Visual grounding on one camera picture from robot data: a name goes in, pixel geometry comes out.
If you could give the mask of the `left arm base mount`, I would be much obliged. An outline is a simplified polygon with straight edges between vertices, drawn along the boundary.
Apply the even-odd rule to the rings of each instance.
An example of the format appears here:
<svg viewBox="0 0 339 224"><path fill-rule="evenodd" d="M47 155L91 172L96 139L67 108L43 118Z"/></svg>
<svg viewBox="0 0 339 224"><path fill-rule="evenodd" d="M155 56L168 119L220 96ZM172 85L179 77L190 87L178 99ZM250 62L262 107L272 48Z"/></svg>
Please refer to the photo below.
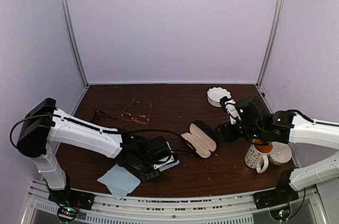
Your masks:
<svg viewBox="0 0 339 224"><path fill-rule="evenodd" d="M57 206L57 218L62 223L74 221L81 210L91 210L94 202L94 194L73 190L67 184L64 190L52 190L46 183L46 189L49 192L48 200L54 202Z"/></svg>

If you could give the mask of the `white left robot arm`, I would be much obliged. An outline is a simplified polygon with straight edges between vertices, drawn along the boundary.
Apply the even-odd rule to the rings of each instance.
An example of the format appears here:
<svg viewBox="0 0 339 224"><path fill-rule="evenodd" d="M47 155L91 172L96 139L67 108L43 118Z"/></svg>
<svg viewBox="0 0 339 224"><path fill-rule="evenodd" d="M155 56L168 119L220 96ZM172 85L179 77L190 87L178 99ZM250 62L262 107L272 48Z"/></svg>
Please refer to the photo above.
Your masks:
<svg viewBox="0 0 339 224"><path fill-rule="evenodd" d="M50 150L60 142L87 149L137 173L142 181L159 176L160 168L176 161L164 137L147 139L133 132L98 126L78 119L56 107L47 98L33 108L23 120L16 143L17 150L33 160L56 197L65 205L76 201L76 193L68 187L68 177Z"/></svg>

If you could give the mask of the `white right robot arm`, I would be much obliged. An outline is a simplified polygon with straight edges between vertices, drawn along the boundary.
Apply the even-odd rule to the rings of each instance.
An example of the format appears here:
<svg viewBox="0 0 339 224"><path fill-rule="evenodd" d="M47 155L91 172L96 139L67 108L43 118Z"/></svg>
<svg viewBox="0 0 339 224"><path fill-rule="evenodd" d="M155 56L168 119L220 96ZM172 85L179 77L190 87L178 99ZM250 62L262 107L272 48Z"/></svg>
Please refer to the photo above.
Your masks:
<svg viewBox="0 0 339 224"><path fill-rule="evenodd" d="M299 110L266 113L255 96L238 102L224 96L219 101L230 120L217 127L225 142L244 138L251 144L267 146L271 142L282 144L311 144L338 149L338 124L312 119ZM300 191L308 186L338 177L338 153L312 165L283 172L271 198L283 203L292 195L292 189Z"/></svg>

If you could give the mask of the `black glasses case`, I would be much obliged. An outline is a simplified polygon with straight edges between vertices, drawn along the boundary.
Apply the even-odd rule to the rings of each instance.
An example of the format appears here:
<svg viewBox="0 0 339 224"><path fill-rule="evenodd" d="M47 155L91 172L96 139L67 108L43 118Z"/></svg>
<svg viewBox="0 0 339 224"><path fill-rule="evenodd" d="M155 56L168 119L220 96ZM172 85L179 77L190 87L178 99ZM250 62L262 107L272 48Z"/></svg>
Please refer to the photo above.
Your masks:
<svg viewBox="0 0 339 224"><path fill-rule="evenodd" d="M209 158L220 144L220 136L206 123L195 120L189 126L189 132L181 134L185 143L201 158Z"/></svg>

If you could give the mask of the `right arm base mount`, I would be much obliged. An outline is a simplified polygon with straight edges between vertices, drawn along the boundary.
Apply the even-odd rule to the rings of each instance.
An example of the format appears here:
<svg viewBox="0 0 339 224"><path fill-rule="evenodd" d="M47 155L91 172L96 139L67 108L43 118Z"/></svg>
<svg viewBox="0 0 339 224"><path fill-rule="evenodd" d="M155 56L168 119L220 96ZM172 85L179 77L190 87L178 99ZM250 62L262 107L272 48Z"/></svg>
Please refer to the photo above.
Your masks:
<svg viewBox="0 0 339 224"><path fill-rule="evenodd" d="M306 198L306 189L304 188L298 209L292 209L291 202L299 199L298 192L289 185L292 172L293 169L282 172L274 189L253 194L256 208L258 210L269 208L271 218L279 223L288 222L294 218L299 213Z"/></svg>

